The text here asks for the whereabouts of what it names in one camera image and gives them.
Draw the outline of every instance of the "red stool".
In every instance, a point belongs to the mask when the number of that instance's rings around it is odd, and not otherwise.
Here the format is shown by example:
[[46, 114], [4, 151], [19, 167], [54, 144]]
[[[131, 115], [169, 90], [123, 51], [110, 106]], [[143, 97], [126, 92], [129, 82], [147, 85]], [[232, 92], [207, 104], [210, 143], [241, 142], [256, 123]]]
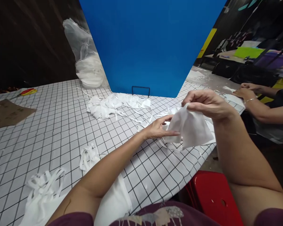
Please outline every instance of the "red stool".
[[186, 189], [195, 209], [222, 226], [243, 226], [224, 174], [198, 171], [186, 185]]

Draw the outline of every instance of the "grid tablecloth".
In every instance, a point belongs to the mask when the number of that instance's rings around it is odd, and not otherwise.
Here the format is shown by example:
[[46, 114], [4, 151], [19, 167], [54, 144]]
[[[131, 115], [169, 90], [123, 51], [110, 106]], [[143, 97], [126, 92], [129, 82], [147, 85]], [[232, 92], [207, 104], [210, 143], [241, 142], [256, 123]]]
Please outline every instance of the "grid tablecloth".
[[[15, 104], [37, 109], [16, 126], [0, 128], [0, 226], [18, 226], [25, 212], [30, 188], [26, 181], [36, 173], [66, 168], [68, 174], [62, 194], [68, 192], [82, 177], [79, 168], [80, 150], [91, 143], [100, 153], [109, 153], [137, 132], [137, 123], [129, 118], [118, 121], [111, 117], [105, 122], [86, 112], [86, 95], [78, 79], [35, 87], [38, 92], [21, 96]], [[187, 92], [205, 89], [196, 83], [185, 82], [177, 98], [150, 96], [154, 118], [167, 108], [179, 107]], [[107, 97], [110, 88], [87, 91]], [[20, 91], [0, 94], [0, 100], [11, 99]], [[230, 104], [242, 112], [244, 107]], [[131, 109], [120, 111], [143, 121]], [[151, 110], [141, 109], [147, 117]], [[145, 141], [124, 169], [122, 175], [135, 213], [151, 203], [168, 200], [194, 176], [216, 144], [171, 152], [156, 140]]]

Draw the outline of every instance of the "blue board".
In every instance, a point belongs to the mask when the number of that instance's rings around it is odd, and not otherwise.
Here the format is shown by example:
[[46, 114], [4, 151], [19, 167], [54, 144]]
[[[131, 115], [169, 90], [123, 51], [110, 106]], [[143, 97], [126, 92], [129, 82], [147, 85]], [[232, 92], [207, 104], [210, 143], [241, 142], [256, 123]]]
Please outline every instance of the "blue board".
[[176, 97], [225, 0], [80, 3], [113, 92]]

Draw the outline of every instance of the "bracelet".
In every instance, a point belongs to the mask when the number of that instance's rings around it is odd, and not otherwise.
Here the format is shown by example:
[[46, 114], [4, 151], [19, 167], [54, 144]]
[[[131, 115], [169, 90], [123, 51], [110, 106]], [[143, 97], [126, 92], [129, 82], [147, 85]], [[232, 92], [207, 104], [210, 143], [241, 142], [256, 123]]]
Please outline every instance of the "bracelet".
[[256, 98], [251, 98], [251, 99], [245, 101], [244, 104], [246, 104], [247, 102], [249, 102], [249, 101], [251, 101], [251, 100], [256, 100], [256, 99], [258, 99], [258, 98], [257, 98], [257, 97], [256, 97]]

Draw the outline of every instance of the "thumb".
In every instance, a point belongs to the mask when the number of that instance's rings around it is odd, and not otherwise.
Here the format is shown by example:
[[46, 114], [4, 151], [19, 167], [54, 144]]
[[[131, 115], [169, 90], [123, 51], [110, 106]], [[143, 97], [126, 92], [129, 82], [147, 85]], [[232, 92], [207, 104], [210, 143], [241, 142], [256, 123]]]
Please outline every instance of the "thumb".
[[198, 102], [194, 102], [194, 103], [190, 103], [187, 107], [187, 109], [189, 111], [199, 111], [199, 112], [204, 112], [208, 109], [208, 105], [202, 104], [202, 103], [198, 103]]
[[167, 130], [164, 132], [164, 137], [179, 136], [180, 133], [172, 130]]

